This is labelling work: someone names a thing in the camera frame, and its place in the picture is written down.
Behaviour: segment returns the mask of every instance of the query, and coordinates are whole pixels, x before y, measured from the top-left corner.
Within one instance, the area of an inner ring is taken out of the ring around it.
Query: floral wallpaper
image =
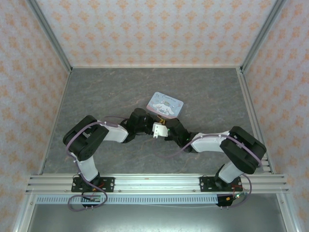
[[[288,0],[246,73],[278,173],[309,231],[309,2]]]
[[[275,0],[38,0],[72,66],[240,66]]]
[[[0,1],[0,231],[10,232],[67,78],[25,0]]]

